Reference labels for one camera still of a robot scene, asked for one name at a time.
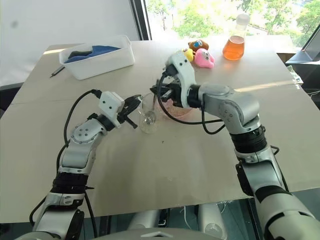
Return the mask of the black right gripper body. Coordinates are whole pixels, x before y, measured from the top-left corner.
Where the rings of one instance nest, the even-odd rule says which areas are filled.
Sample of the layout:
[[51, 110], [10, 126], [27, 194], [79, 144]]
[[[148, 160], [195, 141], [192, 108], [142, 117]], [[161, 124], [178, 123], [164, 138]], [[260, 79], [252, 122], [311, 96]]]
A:
[[[167, 77], [173, 77], [173, 81], [169, 84], [175, 92], [173, 105], [176, 107], [187, 107], [187, 65], [186, 64], [168, 64], [161, 74], [159, 80], [159, 88], [164, 84]], [[160, 107], [164, 107], [163, 103], [159, 102]]]

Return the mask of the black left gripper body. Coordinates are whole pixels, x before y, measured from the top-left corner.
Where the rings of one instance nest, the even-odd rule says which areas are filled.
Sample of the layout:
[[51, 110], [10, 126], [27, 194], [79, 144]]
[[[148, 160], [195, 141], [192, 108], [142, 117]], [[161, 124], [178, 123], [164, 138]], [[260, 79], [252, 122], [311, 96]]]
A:
[[138, 101], [134, 103], [126, 103], [126, 99], [124, 101], [124, 106], [122, 110], [117, 114], [117, 120], [119, 121], [120, 124], [123, 124], [125, 122], [124, 120], [124, 114], [126, 113], [132, 113], [133, 111], [136, 110], [138, 107]]

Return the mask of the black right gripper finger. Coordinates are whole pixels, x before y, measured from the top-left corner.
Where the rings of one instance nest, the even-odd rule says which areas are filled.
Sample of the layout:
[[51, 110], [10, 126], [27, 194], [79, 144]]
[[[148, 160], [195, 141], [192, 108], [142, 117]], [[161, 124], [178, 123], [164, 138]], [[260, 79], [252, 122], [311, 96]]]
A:
[[167, 102], [169, 100], [174, 100], [175, 99], [175, 92], [173, 90], [165, 90], [165, 91], [160, 91], [159, 96], [158, 96], [158, 101], [159, 102]]
[[[167, 92], [173, 92], [172, 88], [170, 87], [169, 84], [162, 84], [161, 87], [159, 88], [161, 93], [167, 93]], [[152, 93], [157, 93], [158, 92], [158, 86], [157, 85], [153, 85], [150, 89], [149, 89]]]

